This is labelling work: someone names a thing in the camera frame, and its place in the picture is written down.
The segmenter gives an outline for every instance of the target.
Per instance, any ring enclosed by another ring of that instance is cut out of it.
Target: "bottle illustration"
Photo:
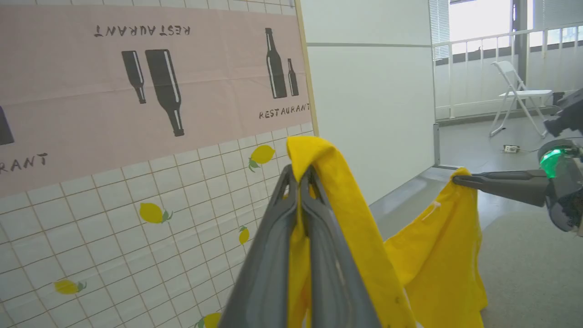
[[[270,28],[265,29],[267,36],[267,71],[269,73],[269,83],[271,84],[271,93],[273,98],[287,97],[286,79],[283,76],[282,59],[278,51],[275,50],[273,32]]]
[[[0,106],[0,145],[7,145],[14,142],[14,137],[10,131],[10,126],[8,125],[8,120],[6,115],[4,115],[4,110]]]
[[[297,95],[299,95],[299,92],[297,90],[297,79],[296,79],[296,73],[293,71],[291,58],[287,59],[287,67],[289,69],[289,72],[287,73],[287,79],[290,82],[291,95],[297,96]]]
[[[180,89],[176,81],[172,58],[168,49],[146,50],[147,65],[150,68],[156,97],[162,108],[168,114],[174,136],[184,135],[182,118],[180,117]]]
[[[122,51],[121,57],[124,59],[125,71],[128,73],[129,83],[136,89],[140,104],[145,104],[144,76],[142,75],[142,67],[140,66],[138,53],[134,50]]]

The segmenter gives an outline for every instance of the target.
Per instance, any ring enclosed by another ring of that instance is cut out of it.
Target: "window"
[[[544,29],[558,25],[583,22],[583,1],[581,0],[527,0],[527,28]],[[563,42],[583,40],[583,26],[577,29],[563,29]],[[549,30],[547,44],[557,44],[560,41],[560,29]],[[531,47],[542,46],[543,33],[534,32],[529,36]]]
[[[449,37],[451,41],[472,39],[511,31],[512,0],[474,0],[450,4]],[[484,50],[496,49],[496,38],[484,39]],[[468,42],[468,52],[479,50],[480,41]],[[509,47],[510,37],[501,37],[498,47]],[[465,43],[452,46],[454,54],[465,53]]]
[[[431,41],[459,41],[511,30],[512,0],[429,0]],[[495,49],[496,39],[485,39],[484,49]],[[498,47],[508,47],[510,37],[500,38]],[[468,42],[468,52],[479,50],[480,41]],[[452,45],[453,54],[465,53],[465,43]],[[447,46],[437,47],[434,59],[448,56]]]

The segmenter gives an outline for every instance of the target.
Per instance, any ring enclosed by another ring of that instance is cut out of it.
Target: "yellow cloth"
[[[452,177],[469,174],[462,168]],[[483,328],[480,310],[488,301],[477,269],[481,242],[477,192],[451,180],[421,215],[385,242],[423,327]]]
[[[298,182],[310,164],[314,165],[382,327],[414,328],[415,320],[403,287],[384,249],[377,224],[344,157],[328,141],[305,136],[289,137],[287,153]],[[310,308],[309,259],[310,243],[304,234],[302,220],[298,217],[290,241],[290,328],[301,327],[304,314]]]

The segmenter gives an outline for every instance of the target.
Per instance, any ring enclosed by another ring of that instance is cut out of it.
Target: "white wall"
[[[495,58],[486,58],[482,66],[480,60],[466,63],[457,62],[452,66],[453,80],[452,102],[455,104],[455,116],[493,113],[498,110],[507,85],[498,70],[491,65]],[[499,61],[510,61],[510,56],[500,56]],[[530,89],[550,89],[553,91],[572,92],[583,88],[583,47],[548,50],[546,59],[542,52],[530,53],[526,72],[526,86]],[[518,55],[514,55],[514,66],[518,66]],[[449,79],[448,65],[435,67],[436,118],[449,117]]]
[[[371,204],[434,164],[427,0],[301,7],[319,134]]]

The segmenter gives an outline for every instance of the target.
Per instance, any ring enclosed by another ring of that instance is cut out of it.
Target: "white folding chair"
[[[512,63],[510,63],[508,61],[495,61],[492,63],[492,65],[494,65],[494,66],[496,66],[496,68],[498,68],[498,71],[500,71],[500,74],[502,74],[502,76],[504,77],[504,80],[506,81],[506,83],[508,83],[508,89],[506,90],[506,93],[499,95],[499,97],[504,96],[504,100],[502,100],[502,104],[500,105],[500,108],[498,109],[498,112],[496,113],[496,117],[494,118],[494,121],[492,122],[492,126],[490,127],[490,136],[491,137],[495,136],[498,132],[500,132],[500,130],[503,129],[504,123],[506,122],[506,119],[508,118],[508,114],[510,114],[510,111],[514,108],[514,102],[518,102],[520,104],[520,107],[522,107],[522,109],[524,110],[524,113],[526,114],[528,119],[531,121],[532,125],[535,127],[536,132],[540,135],[541,138],[544,138],[547,134],[546,129],[544,129],[544,132],[540,132],[539,128],[536,126],[535,121],[532,119],[531,114],[528,112],[528,109],[526,108],[526,106],[524,105],[524,102],[522,100],[526,99],[526,98],[530,99],[532,104],[535,107],[536,112],[544,120],[545,117],[540,112],[540,108],[533,100],[533,97],[538,97],[540,100],[539,104],[541,106],[543,106],[543,104],[546,102],[547,98],[553,94],[553,91],[552,90],[528,90],[526,88],[526,86],[524,85],[524,82],[522,81],[520,76],[518,76],[518,73],[516,73],[516,70],[512,66]],[[514,87],[514,84],[511,82],[511,79],[508,77],[509,74],[510,75],[514,74],[514,76],[516,77],[516,79],[518,81],[518,89],[522,89],[522,90],[517,90]],[[508,98],[508,95],[514,97],[512,100],[512,104],[510,104],[510,108],[506,112],[506,116],[504,116],[504,120],[502,121],[502,124],[500,124],[500,126],[494,130],[494,126],[496,125],[496,122],[498,121],[498,118],[500,116],[500,112],[504,108],[504,105],[506,103],[506,99]]]

